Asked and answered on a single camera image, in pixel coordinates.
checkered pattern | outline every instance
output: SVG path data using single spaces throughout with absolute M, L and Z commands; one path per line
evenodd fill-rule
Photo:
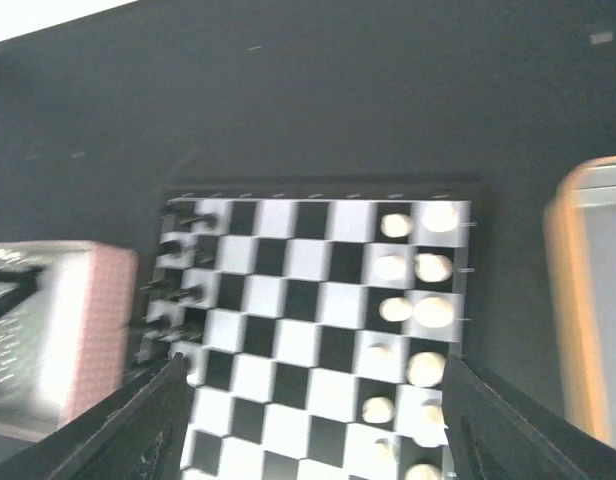
M 181 227 L 167 216 L 161 240 L 177 239 L 183 255 L 157 260 L 155 278 L 182 287 L 202 284 L 199 303 L 154 299 L 148 319 L 203 327 L 198 342 L 175 342 L 193 362 L 197 387 L 182 457 L 182 478 L 374 478 L 369 448 L 390 442 L 399 461 L 381 478 L 403 478 L 415 463 L 442 467 L 444 448 L 412 440 L 414 410 L 440 401 L 438 389 L 407 384 L 408 359 L 421 351 L 448 354 L 461 339 L 469 202 L 456 202 L 460 226 L 433 233 L 421 226 L 427 202 L 367 200 L 186 199 L 193 213 L 215 213 L 219 224 Z M 408 237 L 383 235 L 383 215 L 414 220 Z M 200 251 L 215 251 L 211 261 Z M 450 279 L 417 279 L 414 261 L 404 279 L 386 281 L 374 261 L 398 254 L 441 253 L 454 263 Z M 457 321 L 427 329 L 379 315 L 386 298 L 413 304 L 435 292 L 455 306 Z M 391 347 L 395 362 L 379 367 L 367 347 Z M 385 396 L 395 418 L 369 425 L 365 400 Z

white pawn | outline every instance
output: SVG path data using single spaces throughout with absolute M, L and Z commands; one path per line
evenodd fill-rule
M 368 361 L 372 364 L 385 365 L 392 360 L 392 350 L 386 345 L 375 344 L 368 347 Z
M 443 282 L 452 275 L 452 262 L 443 255 L 420 253 L 415 257 L 415 273 L 424 282 Z
M 392 420 L 395 407 L 386 397 L 373 397 L 364 402 L 361 417 L 366 423 L 387 423 Z
M 396 462 L 397 453 L 387 439 L 381 438 L 373 445 L 373 458 L 379 463 Z
M 426 328 L 443 328 L 450 325 L 455 316 L 452 304 L 442 297 L 431 296 L 417 302 L 413 317 Z
M 450 232 L 459 225 L 459 214 L 452 202 L 431 202 L 426 205 L 421 223 L 431 232 Z
M 420 463 L 408 469 L 405 480 L 441 480 L 441 471 L 434 465 Z
M 444 414 L 440 405 L 421 405 L 415 413 L 415 443 L 424 448 L 436 448 L 446 441 Z
M 434 387 L 443 379 L 445 366 L 446 359 L 439 353 L 418 353 L 408 362 L 408 381 L 415 387 Z
M 401 255 L 386 255 L 375 260 L 375 274 L 383 280 L 399 280 L 406 276 L 406 259 Z
M 403 322 L 412 317 L 413 306 L 403 297 L 391 297 L 379 304 L 379 315 L 387 322 Z
M 405 237 L 412 231 L 412 221 L 408 215 L 391 213 L 381 219 L 381 233 L 388 238 Z

black square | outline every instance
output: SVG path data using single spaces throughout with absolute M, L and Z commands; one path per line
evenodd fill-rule
M 406 478 L 406 472 L 413 465 L 427 463 L 441 470 L 443 461 L 443 447 L 423 448 L 417 445 L 412 438 L 397 437 L 399 440 L 399 475 L 397 478 Z
M 359 378 L 359 388 L 357 390 L 357 422 L 364 423 L 362 411 L 366 400 L 374 397 L 386 397 L 392 401 L 393 405 L 397 405 L 397 385 L 394 383 L 380 382 L 379 380 L 371 380 L 369 378 Z M 386 423 L 373 423 L 371 426 L 381 428 L 383 430 L 393 430 L 394 418 Z
M 308 369 L 278 363 L 272 401 L 288 407 L 303 409 L 306 407 L 307 395 Z
M 352 373 L 355 331 L 330 326 L 321 327 L 319 366 L 338 372 Z
M 455 266 L 455 249 L 444 247 L 424 247 L 418 246 L 415 254 L 415 262 L 417 261 L 417 255 L 420 253 L 432 253 L 433 255 L 443 255 L 449 259 L 453 264 L 453 274 L 442 282 L 424 282 L 417 275 L 415 275 L 415 290 L 424 290 L 427 292 L 443 292 L 452 293 L 452 285 L 454 279 L 454 266 Z
M 207 311 L 203 308 L 184 308 L 184 327 L 186 339 L 195 343 L 203 343 L 206 330 Z
M 439 342 L 437 340 L 429 340 L 427 338 L 411 338 L 408 343 L 408 359 L 412 358 L 414 355 L 417 355 L 421 352 L 434 352 L 440 355 L 443 355 L 446 359 L 448 358 L 448 352 L 450 349 L 450 344 L 446 342 Z M 441 390 L 441 383 L 435 385 L 434 387 L 430 387 L 435 390 Z
M 340 283 L 361 283 L 363 258 L 363 243 L 332 242 L 329 280 Z
M 234 202 L 228 233 L 231 235 L 252 235 L 256 209 L 257 202 L 254 201 Z
M 219 281 L 217 308 L 241 311 L 241 298 L 244 294 L 244 277 L 222 273 Z
M 209 475 L 217 475 L 221 457 L 221 437 L 204 432 L 194 432 L 194 449 L 191 466 Z
M 219 237 L 211 235 L 197 235 L 195 242 L 195 268 L 214 270 L 219 248 Z
M 329 202 L 300 202 L 297 208 L 296 238 L 326 238 Z
M 205 384 L 220 390 L 229 390 L 232 361 L 233 356 L 229 353 L 208 350 Z
M 284 317 L 314 322 L 317 315 L 319 283 L 288 280 Z
M 273 452 L 264 452 L 263 480 L 295 479 L 299 474 L 299 460 Z
M 407 215 L 412 220 L 411 206 L 412 204 L 410 202 L 377 204 L 377 215 L 375 216 L 375 243 L 398 243 L 401 245 L 410 243 L 410 235 L 396 238 L 385 236 L 381 231 L 381 219 L 384 217 L 384 215 L 390 215 L 391 213 L 400 213 L 402 215 Z
M 284 274 L 286 240 L 260 238 L 255 273 L 281 277 Z
M 379 306 L 384 300 L 405 296 L 404 290 L 394 288 L 368 288 L 368 310 L 366 311 L 366 330 L 375 332 L 401 334 L 402 322 L 387 322 L 379 313 Z
M 253 443 L 261 443 L 266 406 L 243 398 L 235 398 L 232 435 Z
M 344 463 L 346 424 L 312 417 L 308 458 L 341 468 Z
M 196 201 L 177 201 L 168 204 L 165 207 L 166 217 L 164 224 L 168 225 L 172 222 L 173 232 L 190 232 L 192 230 L 192 223 L 185 222 L 182 225 L 181 222 L 188 220 L 195 216 Z
M 276 323 L 277 321 L 271 318 L 252 315 L 246 317 L 244 352 L 260 357 L 272 357 Z
M 156 299 L 166 299 L 171 294 L 181 288 L 181 281 L 184 276 L 184 270 L 177 268 L 162 268 L 157 271 L 155 278 L 161 278 L 165 281 L 163 288 L 151 292 L 151 296 Z

chess piece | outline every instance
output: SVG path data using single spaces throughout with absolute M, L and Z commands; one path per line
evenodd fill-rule
M 438 385 L 444 376 L 446 358 L 435 352 L 420 352 L 410 362 L 406 377 L 415 387 L 430 388 Z
M 158 255 L 173 255 L 178 257 L 183 251 L 183 245 L 179 240 L 167 240 L 159 244 Z
M 373 397 L 365 401 L 361 416 L 366 423 L 387 423 L 392 420 L 395 407 L 387 397 Z
M 424 282 L 443 282 L 452 275 L 452 262 L 444 255 L 420 253 L 415 256 L 415 273 Z
M 443 328 L 452 323 L 454 310 L 452 304 L 445 298 L 431 296 L 417 302 L 413 317 L 426 328 Z
M 190 217 L 184 217 L 179 219 L 179 225 L 187 227 L 193 223 L 203 223 L 209 230 L 217 228 L 218 220 L 217 215 L 214 213 L 203 213 L 200 215 L 193 215 Z
M 446 443 L 444 414 L 440 405 L 419 406 L 415 411 L 414 421 L 416 433 L 413 435 L 413 440 L 417 445 L 424 448 L 436 448 Z
M 431 232 L 450 232 L 459 226 L 459 214 L 452 202 L 430 202 L 424 209 L 421 223 Z
M 166 300 L 171 302 L 179 302 L 185 298 L 190 298 L 194 302 L 201 302 L 204 299 L 205 290 L 202 285 L 193 285 L 192 287 L 182 288 L 173 292 L 166 297 Z
M 441 471 L 434 465 L 420 463 L 406 471 L 405 480 L 441 480 Z
M 406 259 L 401 255 L 386 255 L 375 260 L 375 274 L 384 280 L 399 280 L 406 276 Z
M 139 290 L 144 293 L 153 294 L 157 292 L 170 291 L 172 287 L 173 287 L 173 282 L 171 279 L 160 278 L 158 280 L 152 280 L 151 282 L 141 287 Z
M 387 298 L 379 304 L 379 315 L 387 322 L 403 322 L 408 320 L 412 313 L 412 303 L 407 298 Z
M 412 221 L 408 215 L 391 213 L 381 219 L 381 233 L 388 238 L 405 237 L 412 231 Z

white square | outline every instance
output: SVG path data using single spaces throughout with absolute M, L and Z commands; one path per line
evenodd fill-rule
M 354 372 L 360 377 L 382 382 L 404 382 L 404 364 L 407 339 L 401 335 L 370 330 L 356 332 Z M 383 346 L 390 351 L 387 356 L 373 356 L 370 347 Z
M 183 288 L 201 285 L 204 289 L 204 297 L 201 302 L 195 302 L 191 298 L 183 299 L 180 304 L 191 305 L 199 308 L 212 308 L 217 303 L 219 293 L 219 274 L 212 270 L 190 268 L 184 272 L 181 286 Z
M 399 455 L 399 445 L 393 434 L 368 425 L 348 424 L 344 470 L 362 478 L 396 480 L 399 462 L 377 462 L 376 455 L 373 454 L 373 447 L 379 440 L 389 442 Z
M 232 212 L 232 200 L 223 200 L 219 198 L 206 198 L 201 202 L 197 202 L 195 213 L 203 215 L 204 213 L 213 213 L 217 216 L 217 226 L 208 228 L 202 222 L 193 223 L 193 233 L 201 233 L 204 235 L 225 235 L 230 228 L 230 214 Z
M 266 405 L 262 446 L 266 450 L 291 458 L 308 454 L 310 422 L 305 410 L 283 405 Z
M 441 392 L 412 385 L 399 385 L 395 405 L 395 431 L 405 437 L 414 437 L 417 432 L 417 409 L 428 402 L 441 401 Z
M 295 229 L 297 204 L 293 200 L 262 200 L 257 206 L 255 235 L 290 238 Z
M 346 283 L 319 285 L 317 321 L 333 327 L 358 329 L 363 326 L 366 289 Z
M 218 308 L 210 310 L 206 320 L 204 345 L 222 352 L 240 351 L 244 342 L 245 322 L 240 313 Z
M 274 365 L 271 359 L 255 355 L 237 355 L 232 376 L 232 393 L 259 403 L 272 398 Z
M 285 299 L 285 282 L 278 277 L 250 275 L 246 278 L 245 312 L 251 315 L 277 318 Z
M 217 248 L 216 270 L 228 273 L 252 273 L 255 268 L 255 238 L 224 235 Z
M 183 251 L 180 255 L 160 255 L 157 257 L 156 266 L 159 268 L 190 268 L 195 258 L 195 236 L 186 232 L 166 232 L 161 236 L 161 243 L 177 240 L 182 244 Z
M 426 328 L 413 317 L 403 322 L 401 333 L 413 338 L 427 338 L 440 342 L 460 342 L 462 336 L 461 323 L 463 318 L 463 298 L 461 295 L 456 293 L 423 292 L 420 290 L 406 292 L 406 297 L 412 302 L 413 306 L 416 306 L 419 301 L 432 295 L 440 296 L 452 303 L 455 310 L 455 320 L 445 327 Z
M 325 280 L 330 243 L 322 240 L 290 240 L 286 250 L 284 275 L 301 280 Z
M 405 274 L 397 280 L 386 280 L 375 273 L 375 262 L 382 257 L 392 255 L 397 255 L 404 259 L 406 263 Z M 373 287 L 412 288 L 414 282 L 414 258 L 414 251 L 408 245 L 369 243 L 364 246 L 364 264 L 361 273 L 362 282 Z
M 206 376 L 206 359 L 208 357 L 206 350 L 198 343 L 179 341 L 170 346 L 170 352 L 173 355 L 180 352 L 192 364 L 192 371 L 186 377 L 188 385 L 191 387 L 201 385 Z
M 307 410 L 339 422 L 355 420 L 357 379 L 353 375 L 315 368 L 310 371 Z
M 195 430 L 223 437 L 230 429 L 234 399 L 221 390 L 200 387 L 195 391 L 190 421 Z
M 448 232 L 432 232 L 423 224 L 426 207 L 435 203 L 434 200 L 414 202 L 412 204 L 412 218 L 415 220 L 410 241 L 415 245 L 436 247 L 465 247 L 468 245 L 468 230 L 470 223 L 470 202 L 450 202 L 459 216 L 457 228 Z
M 317 365 L 320 331 L 314 323 L 278 320 L 275 327 L 273 357 L 300 367 Z
M 314 460 L 299 460 L 297 480 L 348 480 L 348 473 L 341 468 Z
M 338 242 L 366 243 L 375 230 L 373 202 L 340 200 L 333 202 L 327 225 L 327 238 Z
M 226 438 L 221 446 L 218 478 L 261 478 L 263 465 L 264 452 L 259 445 L 240 438 Z

